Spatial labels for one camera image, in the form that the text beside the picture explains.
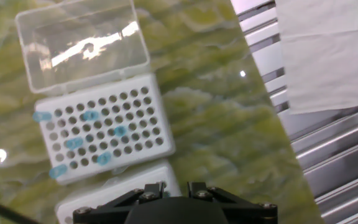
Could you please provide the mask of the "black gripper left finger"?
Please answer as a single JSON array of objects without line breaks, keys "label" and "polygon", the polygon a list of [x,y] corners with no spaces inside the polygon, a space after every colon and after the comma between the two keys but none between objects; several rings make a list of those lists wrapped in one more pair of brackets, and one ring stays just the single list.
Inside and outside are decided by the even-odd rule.
[{"label": "black gripper left finger", "polygon": [[98,205],[96,208],[77,208],[73,212],[73,223],[124,223],[129,212],[135,206],[162,199],[164,190],[164,182],[145,184],[143,189],[128,191],[108,203]]}]

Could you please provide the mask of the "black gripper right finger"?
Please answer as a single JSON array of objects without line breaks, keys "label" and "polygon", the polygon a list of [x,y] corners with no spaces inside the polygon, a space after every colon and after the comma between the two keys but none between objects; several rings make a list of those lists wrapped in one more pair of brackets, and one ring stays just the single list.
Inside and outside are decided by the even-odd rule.
[{"label": "black gripper right finger", "polygon": [[188,197],[216,205],[228,223],[277,224],[278,206],[272,203],[252,203],[219,187],[205,182],[188,182]]}]

